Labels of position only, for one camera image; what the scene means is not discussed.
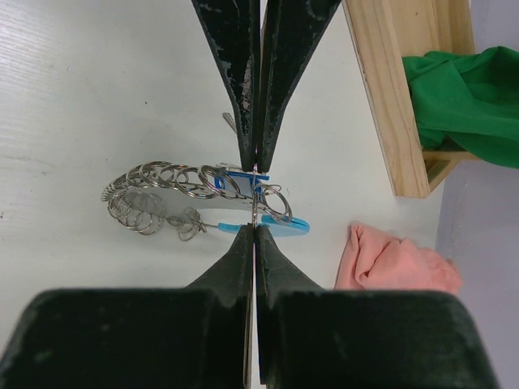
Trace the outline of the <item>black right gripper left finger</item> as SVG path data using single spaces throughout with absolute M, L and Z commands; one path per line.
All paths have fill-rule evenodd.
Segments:
M 254 229 L 180 289 L 54 289 L 22 313 L 4 388 L 248 388 Z

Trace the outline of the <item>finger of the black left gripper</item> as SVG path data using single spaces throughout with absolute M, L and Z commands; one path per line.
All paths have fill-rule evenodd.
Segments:
M 262 28 L 256 164 L 270 170 L 285 110 L 340 0 L 268 1 Z
M 260 3 L 193 0 L 232 105 L 243 170 L 255 164 L 260 81 Z

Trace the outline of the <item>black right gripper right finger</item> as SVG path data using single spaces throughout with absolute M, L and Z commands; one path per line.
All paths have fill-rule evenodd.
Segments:
M 255 230 L 259 379 L 269 388 L 496 388 L 473 319 L 432 291 L 322 289 Z

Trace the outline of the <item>key with blue window tag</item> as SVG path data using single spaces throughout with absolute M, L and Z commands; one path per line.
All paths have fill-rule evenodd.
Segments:
M 270 177 L 265 174 L 256 174 L 244 172 L 237 165 L 220 163 L 216 165 L 217 169 L 223 171 L 229 176 L 225 178 L 217 175 L 214 179 L 214 185 L 221 190 L 231 190 L 239 192 L 247 197 L 252 197 L 252 190 L 257 184 L 267 182 Z

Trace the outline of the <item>key with red tag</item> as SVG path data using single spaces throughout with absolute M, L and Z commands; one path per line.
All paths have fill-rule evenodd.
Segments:
M 234 120 L 234 116 L 231 114 L 231 113 L 223 113 L 222 114 L 222 118 L 225 120 L 225 122 L 229 125 L 229 127 L 231 128 L 231 130 L 237 134 L 238 131 L 237 131 L 237 127 L 236 127 L 236 122 Z

